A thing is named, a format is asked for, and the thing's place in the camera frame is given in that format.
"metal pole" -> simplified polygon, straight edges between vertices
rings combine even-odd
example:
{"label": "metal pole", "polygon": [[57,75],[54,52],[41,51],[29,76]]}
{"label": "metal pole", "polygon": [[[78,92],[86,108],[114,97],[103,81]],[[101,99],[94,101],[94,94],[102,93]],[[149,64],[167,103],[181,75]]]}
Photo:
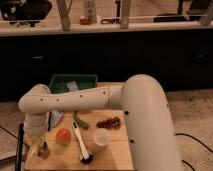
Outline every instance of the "metal pole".
{"label": "metal pole", "polygon": [[123,0],[122,1],[122,11],[121,11],[121,28],[127,29],[129,28],[129,15],[130,15],[130,5],[131,0]]}
{"label": "metal pole", "polygon": [[208,9],[205,11],[204,15],[200,18],[199,22],[204,25],[208,26],[211,24],[211,21],[213,19],[213,1],[209,4]]}
{"label": "metal pole", "polygon": [[70,29],[70,19],[67,10],[66,0],[56,0],[56,2],[60,15],[62,30],[68,31]]}

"wooden cutting board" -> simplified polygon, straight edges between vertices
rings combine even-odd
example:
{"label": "wooden cutting board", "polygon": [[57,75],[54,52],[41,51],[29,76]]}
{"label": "wooden cutting board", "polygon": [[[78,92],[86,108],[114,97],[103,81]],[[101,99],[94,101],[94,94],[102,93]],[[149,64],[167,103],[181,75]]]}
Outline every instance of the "wooden cutting board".
{"label": "wooden cutting board", "polygon": [[[46,141],[50,148],[50,156],[47,159],[39,157],[27,157],[26,170],[133,170],[130,155],[126,126],[123,113],[115,110],[95,110],[80,112],[79,117],[90,124],[89,129],[80,128],[82,139],[88,149],[93,151],[93,161],[90,164],[82,164],[79,160],[80,147],[72,129],[72,113],[64,114],[56,128],[46,134]],[[109,117],[118,116],[121,119],[120,129],[110,129],[110,142],[104,149],[94,149],[92,140],[96,123]],[[58,129],[67,128],[71,131],[72,140],[68,146],[56,143],[55,135]]]}

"black cable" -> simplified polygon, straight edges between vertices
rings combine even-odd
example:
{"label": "black cable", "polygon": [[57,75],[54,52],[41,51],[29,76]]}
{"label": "black cable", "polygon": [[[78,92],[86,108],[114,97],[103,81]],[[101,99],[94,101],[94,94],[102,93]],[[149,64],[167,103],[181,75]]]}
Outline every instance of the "black cable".
{"label": "black cable", "polygon": [[15,136],[13,133],[11,133],[10,131],[8,131],[6,128],[4,128],[3,126],[0,125],[0,128],[3,129],[5,132],[7,132],[8,134],[10,134],[12,137],[16,138],[17,140],[20,140],[17,136]]}
{"label": "black cable", "polygon": [[176,135],[176,136],[182,135],[182,136],[190,137],[190,138],[194,139],[195,141],[199,142],[199,143],[200,143],[202,146],[204,146],[208,151],[210,151],[211,153],[213,153],[213,150],[212,150],[210,147],[208,147],[206,144],[204,144],[202,141],[200,141],[199,139],[195,138],[195,137],[192,136],[192,135],[189,135],[189,134],[186,134],[186,133],[176,133],[175,135]]}
{"label": "black cable", "polygon": [[188,163],[187,161],[185,160],[181,160],[184,164],[186,164],[187,166],[189,166],[193,171],[196,171],[195,168],[190,164]]}

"cucumber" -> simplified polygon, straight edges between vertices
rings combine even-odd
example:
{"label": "cucumber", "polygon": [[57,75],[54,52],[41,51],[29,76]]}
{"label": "cucumber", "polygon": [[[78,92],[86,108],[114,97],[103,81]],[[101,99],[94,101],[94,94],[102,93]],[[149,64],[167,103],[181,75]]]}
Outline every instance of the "cucumber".
{"label": "cucumber", "polygon": [[75,122],[76,122],[79,126],[81,126],[82,128],[84,128],[84,129],[88,129],[88,128],[89,128],[89,124],[88,124],[87,122],[83,121],[81,118],[79,118],[79,116],[78,116],[78,114],[77,114],[77,111],[75,111],[75,112],[73,113],[73,118],[74,118]]}

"green bin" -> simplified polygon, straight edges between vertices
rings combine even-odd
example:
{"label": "green bin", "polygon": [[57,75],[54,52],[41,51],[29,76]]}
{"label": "green bin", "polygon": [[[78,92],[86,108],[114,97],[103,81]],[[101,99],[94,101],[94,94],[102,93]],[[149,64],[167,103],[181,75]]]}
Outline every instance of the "green bin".
{"label": "green bin", "polygon": [[49,88],[51,93],[65,93],[69,89],[67,83],[75,81],[79,90],[94,88],[97,86],[97,75],[81,74],[55,74],[52,76]]}

